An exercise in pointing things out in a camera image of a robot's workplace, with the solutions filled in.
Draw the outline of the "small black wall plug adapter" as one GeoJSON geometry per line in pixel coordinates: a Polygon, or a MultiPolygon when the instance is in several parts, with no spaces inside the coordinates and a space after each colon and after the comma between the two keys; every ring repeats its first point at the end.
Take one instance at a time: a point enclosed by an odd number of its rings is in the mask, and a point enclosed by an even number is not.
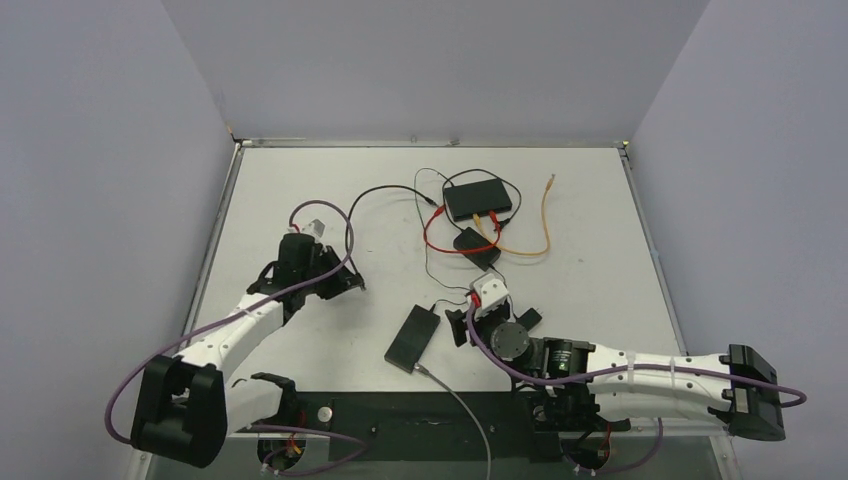
{"type": "Polygon", "coordinates": [[[530,308],[516,318],[516,322],[527,331],[532,331],[542,321],[542,315],[530,308]]]}

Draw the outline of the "ribbed black network switch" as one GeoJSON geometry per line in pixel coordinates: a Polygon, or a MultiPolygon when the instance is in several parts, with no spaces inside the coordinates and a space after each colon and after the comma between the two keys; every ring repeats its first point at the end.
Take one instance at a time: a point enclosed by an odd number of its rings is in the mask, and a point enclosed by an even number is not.
{"type": "Polygon", "coordinates": [[[440,317],[415,305],[384,354],[390,365],[411,374],[440,324],[440,317]]]}

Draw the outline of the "black Mercury switch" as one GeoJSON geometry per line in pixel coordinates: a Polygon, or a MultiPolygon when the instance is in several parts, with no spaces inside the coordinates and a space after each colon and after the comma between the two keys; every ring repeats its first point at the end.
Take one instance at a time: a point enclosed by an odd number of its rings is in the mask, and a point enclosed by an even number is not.
{"type": "Polygon", "coordinates": [[[481,180],[444,189],[444,203],[454,222],[470,220],[474,215],[483,216],[509,212],[513,202],[500,179],[481,180]]]}

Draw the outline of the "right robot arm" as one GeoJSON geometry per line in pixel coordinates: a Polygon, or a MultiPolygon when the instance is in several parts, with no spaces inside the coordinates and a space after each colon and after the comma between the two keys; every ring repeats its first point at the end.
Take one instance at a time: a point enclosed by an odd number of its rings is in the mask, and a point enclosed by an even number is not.
{"type": "Polygon", "coordinates": [[[632,419],[705,422],[749,440],[786,437],[776,369],[754,348],[731,344],[723,353],[668,356],[599,343],[534,337],[540,315],[512,314],[503,302],[469,317],[449,310],[456,346],[471,344],[504,371],[513,390],[535,394],[530,409],[541,430],[584,431],[632,419]]]}

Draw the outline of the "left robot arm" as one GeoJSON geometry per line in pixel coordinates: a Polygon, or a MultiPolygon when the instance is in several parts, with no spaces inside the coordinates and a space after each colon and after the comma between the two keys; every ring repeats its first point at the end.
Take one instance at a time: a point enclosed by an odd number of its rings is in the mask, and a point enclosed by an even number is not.
{"type": "Polygon", "coordinates": [[[263,422],[285,430],[303,420],[293,380],[266,372],[237,377],[236,370],[309,296],[330,300],[363,286],[362,275],[319,235],[285,234],[277,258],[247,287],[224,324],[144,366],[131,446],[204,468],[239,430],[263,422]]]}

